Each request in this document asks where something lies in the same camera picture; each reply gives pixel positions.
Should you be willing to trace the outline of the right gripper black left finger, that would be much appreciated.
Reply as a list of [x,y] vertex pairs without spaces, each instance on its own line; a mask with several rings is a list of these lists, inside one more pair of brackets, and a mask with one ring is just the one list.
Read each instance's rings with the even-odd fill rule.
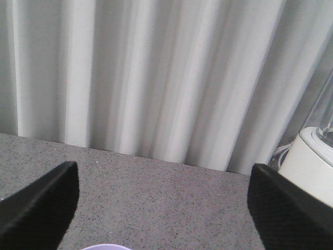
[[78,165],[65,161],[1,201],[1,249],[57,249],[78,200]]

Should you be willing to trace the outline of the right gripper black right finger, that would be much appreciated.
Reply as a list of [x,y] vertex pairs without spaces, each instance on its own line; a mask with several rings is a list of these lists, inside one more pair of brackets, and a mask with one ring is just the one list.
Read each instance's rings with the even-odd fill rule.
[[332,249],[332,207],[265,164],[252,167],[247,205],[265,249]]

